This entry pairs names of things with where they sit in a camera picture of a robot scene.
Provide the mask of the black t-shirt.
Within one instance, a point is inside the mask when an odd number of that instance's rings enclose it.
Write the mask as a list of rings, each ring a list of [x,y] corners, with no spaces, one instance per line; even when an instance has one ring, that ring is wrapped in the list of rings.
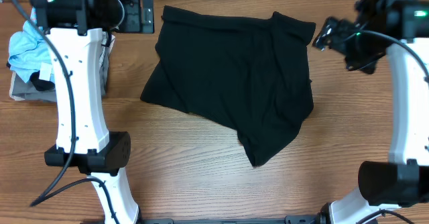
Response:
[[[299,134],[314,108],[307,47],[316,25],[202,15],[166,6],[159,62],[141,100],[205,117],[237,132],[252,166]]]

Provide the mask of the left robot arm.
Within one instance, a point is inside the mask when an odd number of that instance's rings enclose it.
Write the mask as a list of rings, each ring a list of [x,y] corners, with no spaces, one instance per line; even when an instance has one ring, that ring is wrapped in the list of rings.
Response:
[[[113,34],[141,33],[152,0],[30,0],[37,25],[50,47],[54,70],[58,135],[45,163],[77,167],[91,182],[105,223],[141,223],[125,167],[131,138],[109,131],[103,115],[100,57]]]

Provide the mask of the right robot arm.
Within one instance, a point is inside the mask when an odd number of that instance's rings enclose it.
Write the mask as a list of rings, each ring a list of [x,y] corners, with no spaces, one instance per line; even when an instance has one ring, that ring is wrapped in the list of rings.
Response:
[[[329,17],[313,46],[345,58],[347,70],[375,72],[387,58],[393,135],[386,162],[360,165],[357,187],[327,203],[311,223],[375,223],[428,201],[428,2],[360,0],[355,21]]]

